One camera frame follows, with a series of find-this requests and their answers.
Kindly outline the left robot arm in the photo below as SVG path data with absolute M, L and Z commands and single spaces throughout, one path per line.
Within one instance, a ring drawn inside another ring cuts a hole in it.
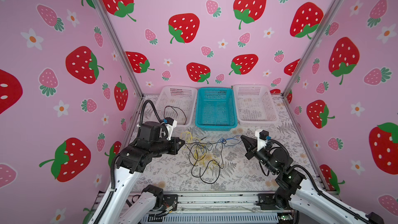
M 139 124 L 136 139 L 111 162 L 110 185 L 89 219 L 90 224 L 137 224 L 151 210 L 160 209 L 164 216 L 172 209 L 164 204 L 163 189 L 148 185 L 130 208 L 122 212 L 132 188 L 153 158 L 177 155 L 185 144 L 184 140 L 172 137 L 176 126 L 177 121 L 170 117 Z

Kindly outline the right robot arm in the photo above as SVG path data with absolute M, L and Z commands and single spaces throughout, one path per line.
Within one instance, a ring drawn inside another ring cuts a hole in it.
M 275 175 L 278 189 L 274 193 L 278 209 L 303 213 L 321 224 L 382 224 L 383 218 L 374 212 L 366 214 L 338 200 L 317 187 L 311 173 L 293 159 L 286 147 L 261 131 L 256 138 L 241 137 L 246 158 L 256 158 Z

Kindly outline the left white plastic basket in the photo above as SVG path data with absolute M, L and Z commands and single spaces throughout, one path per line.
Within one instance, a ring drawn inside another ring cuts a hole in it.
M 155 108 L 161 120 L 166 117 L 177 121 L 177 127 L 188 127 L 193 118 L 198 90 L 183 86 L 166 86 L 162 89 Z

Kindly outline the white plastic basket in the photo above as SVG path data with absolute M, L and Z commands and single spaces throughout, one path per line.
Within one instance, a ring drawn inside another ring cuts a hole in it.
M 265 85 L 234 85 L 237 119 L 241 125 L 273 124 L 279 120 L 269 88 Z
M 161 120 L 166 117 L 177 121 L 177 127 L 188 127 L 193 118 L 198 90 L 183 86 L 166 86 L 162 89 L 155 108 Z

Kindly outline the right white plastic basket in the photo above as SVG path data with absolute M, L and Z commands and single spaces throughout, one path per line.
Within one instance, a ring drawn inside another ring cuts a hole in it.
M 265 85 L 234 85 L 237 119 L 241 125 L 273 124 L 279 120 L 269 88 Z

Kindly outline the teal plastic basket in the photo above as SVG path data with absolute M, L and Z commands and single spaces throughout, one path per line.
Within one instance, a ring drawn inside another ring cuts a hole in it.
M 198 90 L 195 125 L 204 131 L 230 131 L 238 125 L 231 88 Z

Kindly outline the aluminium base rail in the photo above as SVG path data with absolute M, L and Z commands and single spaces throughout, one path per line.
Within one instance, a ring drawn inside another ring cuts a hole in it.
M 301 224 L 314 214 L 278 209 L 272 191 L 132 192 L 108 224 Z

